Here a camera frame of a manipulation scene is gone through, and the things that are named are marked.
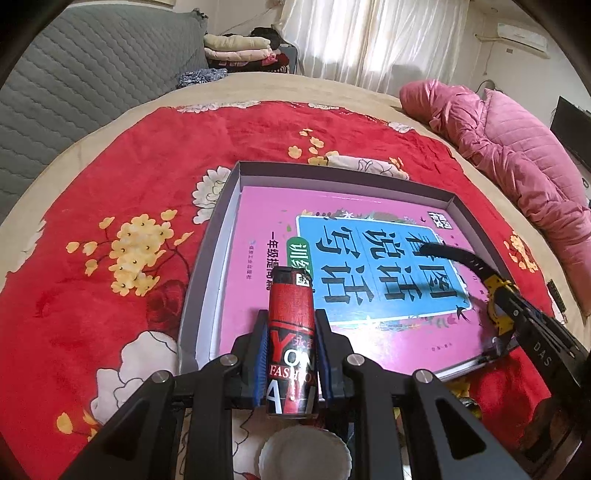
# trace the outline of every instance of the blue title panel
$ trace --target blue title panel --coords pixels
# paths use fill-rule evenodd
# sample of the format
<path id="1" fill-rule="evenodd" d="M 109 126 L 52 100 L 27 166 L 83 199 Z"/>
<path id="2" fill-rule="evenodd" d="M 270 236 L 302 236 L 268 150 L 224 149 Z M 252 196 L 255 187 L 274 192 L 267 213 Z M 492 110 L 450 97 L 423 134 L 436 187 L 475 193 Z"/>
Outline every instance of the blue title panel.
<path id="1" fill-rule="evenodd" d="M 471 308 L 451 262 L 418 254 L 422 243 L 439 241 L 428 227 L 319 216 L 297 222 L 310 244 L 314 308 L 325 309 L 332 324 Z"/>

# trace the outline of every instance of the red blanket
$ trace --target red blanket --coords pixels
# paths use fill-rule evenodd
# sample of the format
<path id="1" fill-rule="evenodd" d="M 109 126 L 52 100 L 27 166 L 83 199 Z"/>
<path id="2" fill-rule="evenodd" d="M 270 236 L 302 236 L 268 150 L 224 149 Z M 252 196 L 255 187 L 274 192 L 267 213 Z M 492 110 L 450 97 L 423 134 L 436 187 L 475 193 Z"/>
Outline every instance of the red blanket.
<path id="1" fill-rule="evenodd" d="M 57 478 L 100 428 L 91 415 L 93 399 L 103 398 L 97 378 L 121 383 L 106 400 L 114 406 L 141 383 L 129 369 L 144 351 L 174 356 L 207 225 L 193 223 L 196 184 L 208 170 L 238 160 L 294 161 L 293 146 L 303 150 L 295 161 L 307 162 L 304 128 L 320 140 L 318 155 L 400 158 L 411 180 L 455 192 L 485 226 L 521 291 L 551 313 L 541 273 L 519 267 L 511 227 L 442 143 L 344 109 L 265 102 L 212 111 L 217 107 L 161 108 L 120 135 L 51 206 L 32 256 L 7 279 L 0 294 L 0 431 L 34 480 Z M 139 245 L 147 252 L 133 250 Z M 118 271 L 126 259 L 125 268 L 141 274 L 134 281 Z M 479 372 L 470 393 L 509 447 L 548 396 L 520 352 Z"/>

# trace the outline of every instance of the air conditioner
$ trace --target air conditioner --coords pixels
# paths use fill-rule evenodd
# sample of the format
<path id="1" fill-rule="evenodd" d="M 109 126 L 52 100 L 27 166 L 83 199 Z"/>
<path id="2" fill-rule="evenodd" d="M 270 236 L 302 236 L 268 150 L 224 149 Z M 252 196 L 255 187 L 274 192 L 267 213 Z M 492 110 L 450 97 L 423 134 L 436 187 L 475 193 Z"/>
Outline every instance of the air conditioner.
<path id="1" fill-rule="evenodd" d="M 501 38 L 516 41 L 522 45 L 534 48 L 545 54 L 548 53 L 548 39 L 539 33 L 526 30 L 525 28 L 499 23 L 497 26 L 497 35 Z"/>

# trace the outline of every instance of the black can lid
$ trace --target black can lid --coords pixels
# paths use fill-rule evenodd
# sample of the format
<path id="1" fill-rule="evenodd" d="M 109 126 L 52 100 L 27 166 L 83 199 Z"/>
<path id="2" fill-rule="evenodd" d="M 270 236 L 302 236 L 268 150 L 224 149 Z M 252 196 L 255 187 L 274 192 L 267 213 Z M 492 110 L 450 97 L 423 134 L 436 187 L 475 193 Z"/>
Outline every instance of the black can lid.
<path id="1" fill-rule="evenodd" d="M 303 275 L 307 280 L 308 286 L 312 285 L 312 277 L 305 268 L 275 267 L 271 271 L 273 283 L 284 283 L 288 285 L 301 284 L 297 282 L 297 279 L 301 278 L 299 275 Z"/>

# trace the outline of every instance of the folded blanket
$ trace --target folded blanket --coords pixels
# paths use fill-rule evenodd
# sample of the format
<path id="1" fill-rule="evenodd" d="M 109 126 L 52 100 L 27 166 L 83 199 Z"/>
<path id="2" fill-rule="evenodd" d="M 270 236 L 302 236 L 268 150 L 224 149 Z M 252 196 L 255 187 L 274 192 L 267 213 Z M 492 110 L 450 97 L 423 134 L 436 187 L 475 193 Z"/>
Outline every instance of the folded blanket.
<path id="1" fill-rule="evenodd" d="M 209 63 L 215 69 L 227 68 L 227 67 L 246 67 L 249 66 L 252 69 L 259 67 L 266 67 L 277 62 L 277 54 L 272 53 L 270 57 L 262 60 L 255 61 L 227 61 L 227 60 L 209 60 Z"/>
<path id="2" fill-rule="evenodd" d="M 241 35 L 218 37 L 207 34 L 203 37 L 203 44 L 215 51 L 242 51 L 269 48 L 271 41 L 261 37 L 243 37 Z"/>
<path id="3" fill-rule="evenodd" d="M 273 54 L 270 48 L 263 50 L 215 51 L 205 47 L 205 57 L 211 60 L 256 61 L 267 59 Z"/>

